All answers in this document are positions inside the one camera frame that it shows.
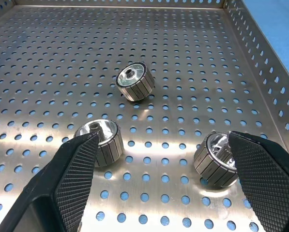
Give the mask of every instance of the metal roller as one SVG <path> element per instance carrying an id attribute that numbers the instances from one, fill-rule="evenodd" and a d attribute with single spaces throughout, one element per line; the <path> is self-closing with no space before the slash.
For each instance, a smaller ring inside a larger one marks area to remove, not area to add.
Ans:
<path id="1" fill-rule="evenodd" d="M 96 132 L 99 145 L 95 167 L 104 167 L 114 163 L 123 153 L 123 140 L 120 127 L 107 119 L 96 119 L 81 126 L 75 136 Z"/>
<path id="2" fill-rule="evenodd" d="M 225 133 L 211 133 L 194 154 L 194 167 L 209 185 L 231 186 L 238 178 L 235 161 Z"/>
<path id="3" fill-rule="evenodd" d="M 126 99 L 135 102 L 146 98 L 154 88 L 155 80 L 148 67 L 141 62 L 128 65 L 116 77 L 116 85 Z"/>

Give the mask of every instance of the cylindrical metal part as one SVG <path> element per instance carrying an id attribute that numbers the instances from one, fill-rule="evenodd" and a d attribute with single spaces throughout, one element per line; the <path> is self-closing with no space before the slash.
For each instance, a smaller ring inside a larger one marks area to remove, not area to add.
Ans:
<path id="1" fill-rule="evenodd" d="M 116 77 L 116 85 L 127 100 L 139 101 L 150 95 L 155 80 L 142 62 L 135 62 L 120 71 Z"/>
<path id="2" fill-rule="evenodd" d="M 112 120 L 96 119 L 81 126 L 75 136 L 90 132 L 99 133 L 95 167 L 104 167 L 117 161 L 124 150 L 120 127 Z"/>
<path id="3" fill-rule="evenodd" d="M 228 187 L 238 178 L 228 135 L 213 132 L 194 154 L 194 167 L 209 185 Z"/>

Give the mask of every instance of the metal cylinder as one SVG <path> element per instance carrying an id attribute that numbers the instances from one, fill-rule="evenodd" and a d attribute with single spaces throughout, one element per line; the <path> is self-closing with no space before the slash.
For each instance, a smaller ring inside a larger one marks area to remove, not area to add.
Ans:
<path id="1" fill-rule="evenodd" d="M 238 175 L 228 135 L 209 134 L 194 154 L 194 167 L 209 185 L 225 188 L 234 184 Z"/>
<path id="2" fill-rule="evenodd" d="M 150 95 L 155 80 L 148 67 L 142 62 L 135 62 L 120 71 L 116 85 L 127 100 L 139 101 Z"/>
<path id="3" fill-rule="evenodd" d="M 95 167 L 104 167 L 117 161 L 123 153 L 124 146 L 120 127 L 108 119 L 96 119 L 81 126 L 75 136 L 96 132 L 99 146 Z"/>

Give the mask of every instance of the stainless steel tray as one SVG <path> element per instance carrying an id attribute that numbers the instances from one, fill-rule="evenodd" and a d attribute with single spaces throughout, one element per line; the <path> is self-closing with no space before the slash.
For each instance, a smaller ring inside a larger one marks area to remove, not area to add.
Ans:
<path id="1" fill-rule="evenodd" d="M 0 222 L 58 147 L 102 117 L 121 127 L 125 152 L 94 172 L 83 232 L 264 231 L 239 181 L 210 189 L 192 160 L 211 131 L 289 151 L 289 76 L 241 1 L 209 2 L 20 0 L 62 6 L 17 5 L 0 18 Z M 131 103 L 115 75 L 134 61 L 156 79 Z"/>

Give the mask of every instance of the grooved metal cylinder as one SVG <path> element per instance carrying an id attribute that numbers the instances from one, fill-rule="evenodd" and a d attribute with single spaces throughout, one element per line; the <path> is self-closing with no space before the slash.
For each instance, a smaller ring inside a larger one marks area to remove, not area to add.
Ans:
<path id="1" fill-rule="evenodd" d="M 104 167 L 117 161 L 123 153 L 124 146 L 120 127 L 112 120 L 96 119 L 81 126 L 75 136 L 97 132 L 99 145 L 95 167 Z"/>
<path id="2" fill-rule="evenodd" d="M 228 187 L 238 178 L 225 133 L 211 133 L 194 154 L 194 167 L 209 185 Z"/>
<path id="3" fill-rule="evenodd" d="M 154 88 L 155 80 L 142 62 L 126 66 L 116 77 L 116 85 L 127 100 L 132 102 L 146 98 Z"/>

